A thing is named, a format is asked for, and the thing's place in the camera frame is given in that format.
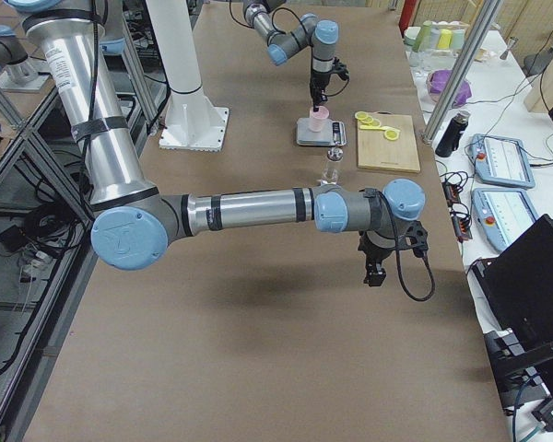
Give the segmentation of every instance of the digital scale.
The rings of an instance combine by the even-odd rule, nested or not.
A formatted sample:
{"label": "digital scale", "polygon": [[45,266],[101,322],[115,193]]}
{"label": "digital scale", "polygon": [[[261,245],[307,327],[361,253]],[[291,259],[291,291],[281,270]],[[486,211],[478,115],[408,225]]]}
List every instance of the digital scale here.
{"label": "digital scale", "polygon": [[317,147],[343,146],[347,143],[347,132],[343,122],[333,122],[327,119],[320,132],[309,129],[309,118],[297,120],[297,144]]}
{"label": "digital scale", "polygon": [[471,158],[482,182],[524,189],[535,187],[535,179],[521,140],[475,134]]}
{"label": "digital scale", "polygon": [[474,189],[471,199],[477,222],[499,252],[538,219],[524,189]]}

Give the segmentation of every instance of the clear glass bottle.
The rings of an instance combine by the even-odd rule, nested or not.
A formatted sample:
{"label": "clear glass bottle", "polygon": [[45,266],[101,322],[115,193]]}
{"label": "clear glass bottle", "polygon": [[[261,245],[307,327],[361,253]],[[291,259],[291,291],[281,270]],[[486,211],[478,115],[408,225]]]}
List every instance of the clear glass bottle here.
{"label": "clear glass bottle", "polygon": [[330,147],[326,155],[325,167],[324,171],[322,172],[322,179],[320,180],[320,183],[322,185],[338,183],[343,155],[344,152],[340,147]]}

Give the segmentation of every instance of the bottle cap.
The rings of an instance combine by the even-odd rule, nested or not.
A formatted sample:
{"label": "bottle cap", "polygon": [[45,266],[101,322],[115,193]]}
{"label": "bottle cap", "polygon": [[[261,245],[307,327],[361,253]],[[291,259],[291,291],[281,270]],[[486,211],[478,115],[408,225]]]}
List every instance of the bottle cap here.
{"label": "bottle cap", "polygon": [[459,123],[466,123],[469,121],[469,117],[471,114],[467,110],[459,110],[459,112],[455,115],[455,119]]}
{"label": "bottle cap", "polygon": [[340,147],[330,147],[327,153],[327,157],[331,161],[340,161],[343,155],[344,151]]}

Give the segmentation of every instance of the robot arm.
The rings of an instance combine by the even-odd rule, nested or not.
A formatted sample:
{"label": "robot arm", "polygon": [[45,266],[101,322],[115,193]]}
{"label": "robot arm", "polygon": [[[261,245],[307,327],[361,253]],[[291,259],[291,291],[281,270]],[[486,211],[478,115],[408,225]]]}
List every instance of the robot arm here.
{"label": "robot arm", "polygon": [[25,85],[38,75],[13,30],[0,25],[0,71],[4,67],[13,83],[18,85]]}
{"label": "robot arm", "polygon": [[[410,180],[392,181],[383,192],[347,192],[324,185],[199,198],[161,196],[141,170],[101,52],[96,54],[98,81],[91,89],[94,27],[96,22],[98,31],[103,31],[100,15],[105,2],[97,1],[96,11],[89,0],[7,2],[24,18],[29,40],[43,49],[72,135],[86,158],[94,186],[90,204],[98,214],[92,245],[108,264],[125,270],[145,268],[161,258],[173,241],[206,230],[315,220],[323,232],[360,232],[367,269],[375,269],[365,282],[380,285],[381,261],[393,250],[416,247],[416,235],[409,232],[421,229],[416,220],[424,193]],[[33,8],[22,8],[23,3]],[[91,110],[92,92],[97,99]],[[425,253],[425,241],[418,249]]]}
{"label": "robot arm", "polygon": [[349,79],[346,65],[335,57],[338,25],[331,20],[320,20],[314,14],[305,14],[294,30],[285,33],[275,27],[270,17],[270,13],[284,3],[284,0],[244,0],[243,15],[246,23],[265,40],[268,55],[277,66],[307,46],[312,47],[310,95],[313,109],[317,111],[317,107],[328,100],[325,90],[330,77],[336,74],[342,80]]}

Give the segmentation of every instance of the wooden cutting board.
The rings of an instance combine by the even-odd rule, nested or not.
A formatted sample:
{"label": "wooden cutting board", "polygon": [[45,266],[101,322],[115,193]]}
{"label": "wooden cutting board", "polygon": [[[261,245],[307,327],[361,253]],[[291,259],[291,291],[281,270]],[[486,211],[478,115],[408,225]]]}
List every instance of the wooden cutting board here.
{"label": "wooden cutting board", "polygon": [[410,115],[369,113],[383,126],[393,126],[401,131],[395,141],[386,140],[382,131],[364,131],[357,124],[358,158],[360,169],[420,172],[420,162],[414,123]]}

